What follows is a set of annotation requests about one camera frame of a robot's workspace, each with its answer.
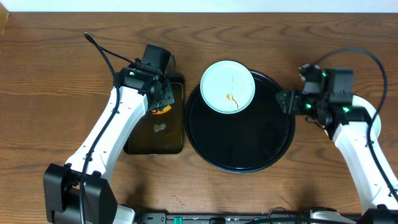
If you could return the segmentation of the green and orange sponge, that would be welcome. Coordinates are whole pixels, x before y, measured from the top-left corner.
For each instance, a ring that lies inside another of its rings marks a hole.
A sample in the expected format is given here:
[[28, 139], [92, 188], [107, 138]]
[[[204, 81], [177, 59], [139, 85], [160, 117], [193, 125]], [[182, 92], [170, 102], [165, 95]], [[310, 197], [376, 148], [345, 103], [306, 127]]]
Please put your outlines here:
[[151, 113], [152, 114], [164, 114], [164, 113], [167, 113], [168, 111], [170, 111], [171, 109], [172, 109], [172, 107], [170, 105], [167, 105], [162, 108], [156, 108], [156, 109], [152, 110]]

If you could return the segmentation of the light blue plate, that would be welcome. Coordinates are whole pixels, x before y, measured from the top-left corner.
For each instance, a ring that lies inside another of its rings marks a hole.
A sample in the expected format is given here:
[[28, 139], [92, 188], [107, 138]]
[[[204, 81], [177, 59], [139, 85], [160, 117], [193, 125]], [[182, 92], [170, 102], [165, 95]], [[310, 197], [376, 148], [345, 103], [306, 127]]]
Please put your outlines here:
[[204, 102], [222, 114], [245, 110], [252, 102], [255, 91], [254, 77], [248, 68], [231, 60], [210, 65], [200, 82]]
[[[368, 111], [371, 118], [376, 113], [375, 107], [373, 107], [373, 105], [370, 104], [370, 102], [368, 102], [367, 100], [365, 100], [364, 98], [362, 98], [360, 96], [356, 96], [356, 95], [353, 96], [353, 106], [362, 106], [362, 107], [366, 108], [366, 110]], [[377, 117], [373, 123], [372, 130], [374, 130], [376, 137], [378, 138], [381, 133], [381, 119], [380, 119], [379, 115], [377, 115]]]

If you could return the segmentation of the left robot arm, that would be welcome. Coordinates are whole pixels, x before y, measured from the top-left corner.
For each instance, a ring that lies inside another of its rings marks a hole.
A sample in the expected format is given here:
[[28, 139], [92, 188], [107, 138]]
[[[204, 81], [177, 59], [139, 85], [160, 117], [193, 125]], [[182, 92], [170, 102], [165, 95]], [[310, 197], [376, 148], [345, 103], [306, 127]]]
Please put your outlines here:
[[62, 166], [44, 173], [50, 223], [133, 223], [135, 211], [117, 203], [110, 187], [116, 161], [138, 121], [174, 103], [166, 68], [130, 65], [116, 73], [108, 104], [83, 144]]

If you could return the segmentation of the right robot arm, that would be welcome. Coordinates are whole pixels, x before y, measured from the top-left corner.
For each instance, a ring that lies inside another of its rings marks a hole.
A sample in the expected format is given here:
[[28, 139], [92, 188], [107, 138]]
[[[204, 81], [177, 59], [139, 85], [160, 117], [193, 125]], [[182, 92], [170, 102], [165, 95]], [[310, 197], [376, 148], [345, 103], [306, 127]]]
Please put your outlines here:
[[360, 199], [359, 223], [397, 223], [397, 177], [377, 141], [374, 107], [347, 90], [285, 90], [276, 100], [283, 112], [314, 119], [341, 152]]

